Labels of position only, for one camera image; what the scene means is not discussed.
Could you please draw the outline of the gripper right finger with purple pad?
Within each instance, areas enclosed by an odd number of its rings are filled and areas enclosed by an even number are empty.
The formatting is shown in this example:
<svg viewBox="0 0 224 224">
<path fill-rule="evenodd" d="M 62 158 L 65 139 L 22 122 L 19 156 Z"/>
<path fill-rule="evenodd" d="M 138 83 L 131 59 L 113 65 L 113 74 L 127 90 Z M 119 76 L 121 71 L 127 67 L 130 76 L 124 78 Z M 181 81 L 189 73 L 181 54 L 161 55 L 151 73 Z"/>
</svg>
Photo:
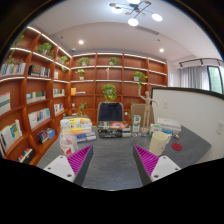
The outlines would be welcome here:
<svg viewBox="0 0 224 224">
<path fill-rule="evenodd" d="M 137 145 L 133 146 L 133 155 L 143 185 L 147 185 L 180 170 L 180 167 L 169 157 L 158 157 Z"/>
</svg>

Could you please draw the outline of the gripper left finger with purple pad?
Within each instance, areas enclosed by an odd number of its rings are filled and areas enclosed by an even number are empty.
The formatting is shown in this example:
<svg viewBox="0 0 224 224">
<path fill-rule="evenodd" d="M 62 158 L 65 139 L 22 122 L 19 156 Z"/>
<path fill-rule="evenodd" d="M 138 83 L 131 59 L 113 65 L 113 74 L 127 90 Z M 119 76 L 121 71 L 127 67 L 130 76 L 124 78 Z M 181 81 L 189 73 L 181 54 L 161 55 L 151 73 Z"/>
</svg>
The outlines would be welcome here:
<svg viewBox="0 0 224 224">
<path fill-rule="evenodd" d="M 89 145 L 69 155 L 59 155 L 44 170 L 81 186 L 93 156 L 93 146 Z"/>
</svg>

